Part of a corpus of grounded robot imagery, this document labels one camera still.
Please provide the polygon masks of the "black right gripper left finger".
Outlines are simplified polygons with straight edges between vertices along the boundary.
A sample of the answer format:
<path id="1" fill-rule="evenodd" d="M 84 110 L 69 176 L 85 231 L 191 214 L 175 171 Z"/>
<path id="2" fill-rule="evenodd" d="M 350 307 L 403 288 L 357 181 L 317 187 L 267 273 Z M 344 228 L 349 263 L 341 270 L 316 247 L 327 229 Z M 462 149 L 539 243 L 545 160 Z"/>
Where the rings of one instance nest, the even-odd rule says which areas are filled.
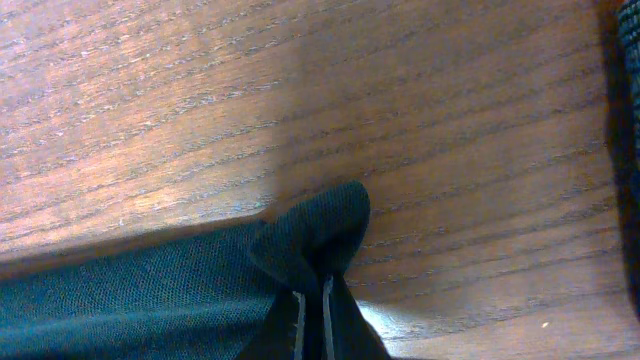
<path id="1" fill-rule="evenodd" d="M 305 317 L 305 296 L 297 292 L 281 292 L 263 326 L 235 360 L 302 360 Z"/>

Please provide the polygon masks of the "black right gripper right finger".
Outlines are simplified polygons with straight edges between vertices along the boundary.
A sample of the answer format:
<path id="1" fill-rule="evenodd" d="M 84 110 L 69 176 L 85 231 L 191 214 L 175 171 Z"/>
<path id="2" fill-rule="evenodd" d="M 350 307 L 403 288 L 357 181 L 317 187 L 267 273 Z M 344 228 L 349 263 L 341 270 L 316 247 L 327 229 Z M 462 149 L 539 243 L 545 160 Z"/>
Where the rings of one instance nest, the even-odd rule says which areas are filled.
<path id="1" fill-rule="evenodd" d="M 390 360 L 379 335 L 363 317 L 344 279 L 330 276 L 323 287 L 323 358 Z"/>

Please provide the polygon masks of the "black polo shirt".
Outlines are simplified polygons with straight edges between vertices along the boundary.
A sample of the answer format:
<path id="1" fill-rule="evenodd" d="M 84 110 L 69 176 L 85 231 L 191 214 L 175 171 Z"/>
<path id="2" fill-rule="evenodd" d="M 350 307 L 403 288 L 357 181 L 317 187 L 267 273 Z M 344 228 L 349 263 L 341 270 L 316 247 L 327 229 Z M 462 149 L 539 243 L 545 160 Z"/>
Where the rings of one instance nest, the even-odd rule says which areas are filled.
<path id="1" fill-rule="evenodd" d="M 324 359 L 324 283 L 344 279 L 369 214 L 366 189 L 350 182 L 273 222 L 5 281 L 1 355 L 235 359 L 288 291 L 306 298 L 303 359 Z"/>

